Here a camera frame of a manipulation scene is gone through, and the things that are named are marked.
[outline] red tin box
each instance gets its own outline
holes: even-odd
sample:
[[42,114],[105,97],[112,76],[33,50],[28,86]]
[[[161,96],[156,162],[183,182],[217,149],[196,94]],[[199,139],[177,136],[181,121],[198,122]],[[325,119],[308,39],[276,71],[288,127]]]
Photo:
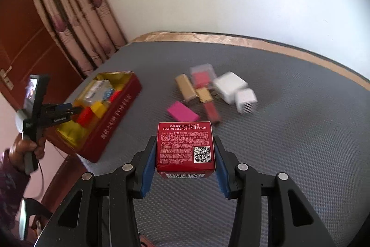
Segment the red tin box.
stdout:
[[202,178],[214,170],[210,122],[159,123],[157,171],[163,178]]
[[[132,72],[107,72],[98,74],[95,77],[95,80],[101,79],[109,80],[113,87],[120,89],[121,92],[115,96],[104,115],[88,127],[86,137],[81,139],[78,145],[73,145],[58,130],[60,136],[77,154],[93,163],[99,160],[121,119],[125,116],[134,99],[141,91],[140,81]],[[81,95],[89,87],[90,84],[86,86]],[[76,99],[74,105],[81,105],[79,98]]]

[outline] pink wall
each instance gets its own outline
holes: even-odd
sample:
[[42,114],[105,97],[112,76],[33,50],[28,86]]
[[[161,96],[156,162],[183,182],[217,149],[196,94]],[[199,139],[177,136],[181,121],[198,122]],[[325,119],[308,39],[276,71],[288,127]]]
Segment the pink wall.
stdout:
[[[5,149],[9,148],[13,144],[18,131],[14,122],[14,109],[9,105],[2,94],[0,94],[0,113],[0,152],[3,152]],[[65,153],[57,150],[51,143],[46,143],[45,157],[40,161],[45,178],[44,190],[46,190],[49,186],[51,180],[53,179],[55,173],[64,161],[65,157]],[[31,175],[31,181],[28,184],[24,197],[35,198],[39,195],[40,190],[41,172],[40,169],[38,169],[35,173]]]

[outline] door handle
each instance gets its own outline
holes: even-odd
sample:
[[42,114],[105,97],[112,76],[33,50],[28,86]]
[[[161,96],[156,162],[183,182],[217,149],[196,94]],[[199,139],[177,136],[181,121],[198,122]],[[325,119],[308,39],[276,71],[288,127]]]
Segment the door handle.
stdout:
[[3,81],[5,82],[6,86],[8,87],[9,90],[12,90],[14,88],[13,82],[7,77],[7,74],[12,70],[12,66],[10,66],[7,71],[4,69],[0,70],[0,77],[3,78]]

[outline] red block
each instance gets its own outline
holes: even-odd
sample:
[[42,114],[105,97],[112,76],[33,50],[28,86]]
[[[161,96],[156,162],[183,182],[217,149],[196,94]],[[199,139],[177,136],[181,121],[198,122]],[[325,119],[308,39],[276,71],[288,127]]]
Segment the red block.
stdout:
[[78,116],[76,123],[79,123],[82,127],[87,128],[95,114],[90,107],[86,107]]
[[210,122],[158,125],[157,171],[163,178],[203,178],[215,170]]
[[210,82],[210,74],[208,71],[198,72],[192,75],[193,85],[195,89],[206,87]]
[[221,117],[218,114],[218,111],[213,102],[203,103],[203,106],[206,110],[207,117],[212,124],[217,124],[221,122]]
[[122,90],[116,90],[109,98],[109,102],[113,103],[113,101],[121,94]]

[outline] white cube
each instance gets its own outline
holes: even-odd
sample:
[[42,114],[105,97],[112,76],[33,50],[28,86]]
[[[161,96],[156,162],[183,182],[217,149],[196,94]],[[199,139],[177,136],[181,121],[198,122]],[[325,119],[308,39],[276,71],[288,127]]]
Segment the white cube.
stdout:
[[238,91],[235,95],[235,103],[240,114],[252,113],[257,110],[257,98],[250,88]]
[[238,90],[248,87],[248,83],[241,77],[229,71],[213,80],[213,86],[217,93],[228,104],[235,102],[235,94]]

